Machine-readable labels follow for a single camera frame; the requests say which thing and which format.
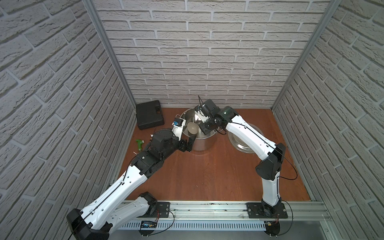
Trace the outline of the beige plastic ladle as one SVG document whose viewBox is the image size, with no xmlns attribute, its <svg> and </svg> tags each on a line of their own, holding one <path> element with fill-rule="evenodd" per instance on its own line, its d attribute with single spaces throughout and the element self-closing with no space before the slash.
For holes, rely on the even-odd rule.
<svg viewBox="0 0 384 240">
<path fill-rule="evenodd" d="M 200 127 L 198 124 L 194 122 L 189 122 L 187 124 L 187 131 L 189 136 L 197 135 L 199 133 L 199 130 L 200 130 Z"/>
</svg>

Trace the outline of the stainless steel pot lid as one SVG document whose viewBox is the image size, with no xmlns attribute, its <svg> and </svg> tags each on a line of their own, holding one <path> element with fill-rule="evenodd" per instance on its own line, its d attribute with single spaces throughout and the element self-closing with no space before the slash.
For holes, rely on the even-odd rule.
<svg viewBox="0 0 384 240">
<path fill-rule="evenodd" d="M 268 152 L 268 145 L 265 138 L 248 123 L 228 123 L 226 130 L 242 142 L 244 142 L 261 159 L 265 159 Z"/>
</svg>

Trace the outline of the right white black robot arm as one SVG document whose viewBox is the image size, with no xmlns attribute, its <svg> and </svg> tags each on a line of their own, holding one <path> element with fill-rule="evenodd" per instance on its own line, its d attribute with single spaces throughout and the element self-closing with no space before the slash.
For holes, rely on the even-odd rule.
<svg viewBox="0 0 384 240">
<path fill-rule="evenodd" d="M 255 170 L 262 178 L 262 211 L 264 216 L 274 217 L 282 203 L 279 178 L 286 146 L 282 143 L 276 144 L 261 135 L 229 106 L 221 109 L 212 100 L 207 100 L 194 110 L 202 120 L 199 128 L 204 134 L 221 128 L 238 137 L 259 157 L 261 162 Z"/>
</svg>

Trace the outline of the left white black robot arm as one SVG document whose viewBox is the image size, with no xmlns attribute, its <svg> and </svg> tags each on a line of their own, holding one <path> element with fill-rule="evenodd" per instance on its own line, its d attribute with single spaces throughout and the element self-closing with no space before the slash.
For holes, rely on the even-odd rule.
<svg viewBox="0 0 384 240">
<path fill-rule="evenodd" d="M 176 151 L 190 152 L 196 135 L 183 140 L 174 131 L 162 129 L 153 134 L 146 147 L 131 161 L 126 171 L 100 197 L 83 209 L 67 215 L 71 235 L 77 240 L 107 240 L 112 232 L 137 217 L 159 217 L 158 201 L 149 192 L 130 204 L 121 203 L 147 181 Z"/>
</svg>

